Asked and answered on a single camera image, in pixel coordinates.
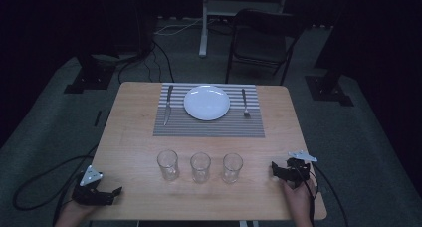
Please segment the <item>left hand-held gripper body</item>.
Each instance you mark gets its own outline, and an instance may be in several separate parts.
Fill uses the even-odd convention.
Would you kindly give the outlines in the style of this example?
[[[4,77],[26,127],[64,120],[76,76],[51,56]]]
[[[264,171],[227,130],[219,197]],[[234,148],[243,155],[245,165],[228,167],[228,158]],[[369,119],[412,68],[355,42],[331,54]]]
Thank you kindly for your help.
[[[77,183],[72,193],[72,199],[80,205],[107,206],[112,205],[114,195],[111,192],[100,192],[97,186],[103,175],[91,165],[78,175]]]

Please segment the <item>person's right hand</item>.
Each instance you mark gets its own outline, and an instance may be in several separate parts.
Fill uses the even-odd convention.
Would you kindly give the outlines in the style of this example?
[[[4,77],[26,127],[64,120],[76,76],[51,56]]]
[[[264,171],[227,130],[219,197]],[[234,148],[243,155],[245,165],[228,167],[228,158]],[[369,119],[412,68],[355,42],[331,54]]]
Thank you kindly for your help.
[[[290,215],[296,227],[314,227],[311,217],[311,199],[316,194],[314,182],[309,179],[295,189],[292,189],[287,181],[280,180],[282,191]]]

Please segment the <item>silver fork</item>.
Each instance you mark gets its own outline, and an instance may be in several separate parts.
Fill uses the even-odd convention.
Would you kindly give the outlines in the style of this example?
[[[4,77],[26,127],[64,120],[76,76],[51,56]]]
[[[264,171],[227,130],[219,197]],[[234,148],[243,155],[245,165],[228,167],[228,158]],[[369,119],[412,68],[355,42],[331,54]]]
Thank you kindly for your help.
[[[243,111],[243,115],[244,118],[250,118],[250,113],[248,111],[248,104],[247,104],[247,99],[246,99],[246,91],[245,89],[242,89],[242,98],[243,98],[243,103],[244,103],[244,111]]]

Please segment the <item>grey striped placemat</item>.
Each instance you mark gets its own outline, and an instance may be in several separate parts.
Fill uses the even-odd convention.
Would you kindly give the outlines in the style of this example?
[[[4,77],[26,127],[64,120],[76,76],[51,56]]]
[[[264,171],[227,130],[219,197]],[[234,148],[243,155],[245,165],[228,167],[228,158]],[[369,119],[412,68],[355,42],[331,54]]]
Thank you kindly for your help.
[[[171,114],[166,126],[164,111],[167,90],[173,85],[171,95]],[[222,89],[230,99],[230,108],[225,115],[215,120],[199,120],[187,113],[184,108],[184,97],[192,88],[211,85]],[[244,118],[242,89],[246,91],[246,99],[250,118]],[[261,116],[260,102],[255,85],[230,84],[188,84],[163,83],[159,97],[157,115],[154,125],[154,136],[184,137],[256,137],[264,138],[265,131]]]

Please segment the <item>silver table knife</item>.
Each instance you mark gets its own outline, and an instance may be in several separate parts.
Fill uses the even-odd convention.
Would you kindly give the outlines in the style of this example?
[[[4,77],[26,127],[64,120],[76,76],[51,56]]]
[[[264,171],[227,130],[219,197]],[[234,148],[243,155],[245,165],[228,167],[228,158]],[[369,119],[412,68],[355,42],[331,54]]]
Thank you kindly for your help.
[[[170,85],[167,90],[167,96],[166,96],[166,107],[164,111],[164,122],[163,125],[166,126],[168,124],[170,114],[171,114],[171,95],[173,91],[173,85]]]

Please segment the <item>black stand base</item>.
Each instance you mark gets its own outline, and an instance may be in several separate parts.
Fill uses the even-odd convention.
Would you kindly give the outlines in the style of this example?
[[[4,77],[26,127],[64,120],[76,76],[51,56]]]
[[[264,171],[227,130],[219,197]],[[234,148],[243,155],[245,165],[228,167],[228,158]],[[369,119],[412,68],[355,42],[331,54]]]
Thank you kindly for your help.
[[[353,102],[339,84],[341,73],[328,70],[324,76],[305,76],[314,101],[338,102],[344,107],[353,107]]]
[[[81,68],[74,81],[67,85],[65,94],[82,94],[85,90],[106,90],[109,86],[114,65],[103,65],[89,54],[80,54],[77,60]]]

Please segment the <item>white round plate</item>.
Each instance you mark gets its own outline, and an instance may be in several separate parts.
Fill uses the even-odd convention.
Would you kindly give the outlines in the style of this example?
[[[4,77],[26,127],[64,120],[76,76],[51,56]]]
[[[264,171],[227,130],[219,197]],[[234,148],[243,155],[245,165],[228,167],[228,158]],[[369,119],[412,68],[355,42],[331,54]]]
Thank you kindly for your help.
[[[189,115],[208,121],[225,115],[230,108],[230,99],[222,89],[203,85],[188,91],[183,104]]]

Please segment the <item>person's left hand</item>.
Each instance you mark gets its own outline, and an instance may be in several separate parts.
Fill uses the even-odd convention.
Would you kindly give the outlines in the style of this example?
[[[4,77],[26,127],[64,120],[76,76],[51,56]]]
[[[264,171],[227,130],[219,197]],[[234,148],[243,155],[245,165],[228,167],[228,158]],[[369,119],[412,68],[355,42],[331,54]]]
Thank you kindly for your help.
[[[71,201],[61,209],[53,227],[78,227],[86,217],[97,209],[97,206],[86,206]]]

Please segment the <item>black folding chair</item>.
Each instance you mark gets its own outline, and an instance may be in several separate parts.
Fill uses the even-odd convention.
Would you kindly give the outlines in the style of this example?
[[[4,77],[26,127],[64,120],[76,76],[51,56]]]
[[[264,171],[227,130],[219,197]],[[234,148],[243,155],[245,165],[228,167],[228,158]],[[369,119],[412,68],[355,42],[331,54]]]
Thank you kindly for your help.
[[[296,14],[240,10],[233,19],[225,83],[229,82],[233,63],[240,62],[272,67],[274,75],[285,66],[280,80],[282,85],[295,44],[305,27],[305,19]]]

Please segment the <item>clear drinking glass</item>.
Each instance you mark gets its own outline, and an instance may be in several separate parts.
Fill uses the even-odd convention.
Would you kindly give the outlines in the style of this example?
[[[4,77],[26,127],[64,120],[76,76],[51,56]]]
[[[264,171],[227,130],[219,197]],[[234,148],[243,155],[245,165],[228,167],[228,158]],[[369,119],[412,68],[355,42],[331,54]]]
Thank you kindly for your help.
[[[179,176],[178,155],[171,149],[162,150],[157,155],[157,164],[165,180],[173,181]]]
[[[197,152],[190,158],[192,179],[196,183],[205,183],[209,179],[211,158],[204,152]]]
[[[226,183],[234,183],[238,180],[243,167],[243,158],[237,153],[228,153],[223,158],[222,179]]]

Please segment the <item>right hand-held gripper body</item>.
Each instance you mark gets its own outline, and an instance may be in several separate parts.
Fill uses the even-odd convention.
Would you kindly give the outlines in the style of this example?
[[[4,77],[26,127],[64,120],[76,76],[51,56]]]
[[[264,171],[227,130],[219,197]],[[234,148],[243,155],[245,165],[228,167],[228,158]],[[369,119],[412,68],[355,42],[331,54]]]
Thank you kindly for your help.
[[[317,158],[302,150],[289,152],[288,156],[287,166],[278,168],[278,177],[299,187],[310,179],[311,163],[317,162]]]

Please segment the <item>white metal stand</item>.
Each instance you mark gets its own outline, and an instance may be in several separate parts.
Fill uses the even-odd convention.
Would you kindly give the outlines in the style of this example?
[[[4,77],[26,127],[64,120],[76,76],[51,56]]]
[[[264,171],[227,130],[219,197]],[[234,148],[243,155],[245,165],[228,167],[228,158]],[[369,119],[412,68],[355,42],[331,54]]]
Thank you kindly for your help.
[[[208,24],[210,16],[235,16],[241,9],[254,8],[265,11],[282,13],[286,0],[275,2],[232,1],[232,0],[203,0],[202,1],[202,30],[199,45],[199,57],[207,56]]]

